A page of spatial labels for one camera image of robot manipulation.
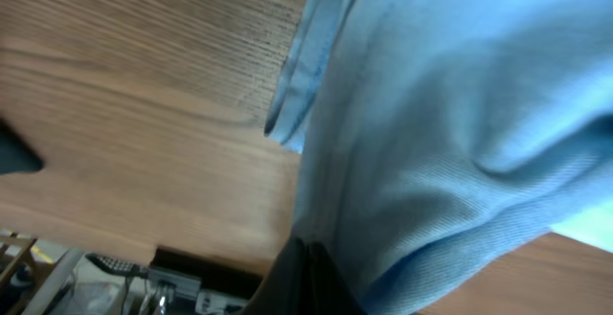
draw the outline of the wood grain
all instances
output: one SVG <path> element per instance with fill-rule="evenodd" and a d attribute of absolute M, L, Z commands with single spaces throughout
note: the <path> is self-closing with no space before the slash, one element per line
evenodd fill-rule
<path fill-rule="evenodd" d="M 261 128 L 303 4 L 0 0 L 0 116 L 48 164 L 0 178 L 0 226 L 265 273 L 299 158 Z M 612 257 L 545 236 L 423 314 L 610 314 Z"/>

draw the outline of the wooden table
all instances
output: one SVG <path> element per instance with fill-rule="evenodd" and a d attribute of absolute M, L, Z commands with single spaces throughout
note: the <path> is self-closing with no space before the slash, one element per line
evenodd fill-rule
<path fill-rule="evenodd" d="M 45 158 L 0 226 L 265 273 L 299 157 L 262 137 L 304 0 L 0 0 L 0 116 Z M 424 314 L 609 314 L 613 255 L 546 236 Z"/>

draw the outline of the blue cloth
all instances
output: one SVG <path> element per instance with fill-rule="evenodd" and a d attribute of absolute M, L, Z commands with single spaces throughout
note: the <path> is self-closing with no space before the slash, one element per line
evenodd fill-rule
<path fill-rule="evenodd" d="M 407 314 L 613 198 L 611 2 L 307 0 L 266 126 L 293 235 Z"/>

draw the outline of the black device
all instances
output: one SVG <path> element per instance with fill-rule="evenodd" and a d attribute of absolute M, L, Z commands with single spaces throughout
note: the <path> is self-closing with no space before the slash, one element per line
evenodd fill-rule
<path fill-rule="evenodd" d="M 0 120 L 0 175 L 36 172 L 42 168 L 42 160 Z"/>

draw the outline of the denim fabric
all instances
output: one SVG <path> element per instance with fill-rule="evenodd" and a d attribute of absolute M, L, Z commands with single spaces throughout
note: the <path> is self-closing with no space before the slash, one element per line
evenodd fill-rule
<path fill-rule="evenodd" d="M 407 314 L 613 199 L 611 0 L 307 0 L 266 132 L 293 235 Z"/>

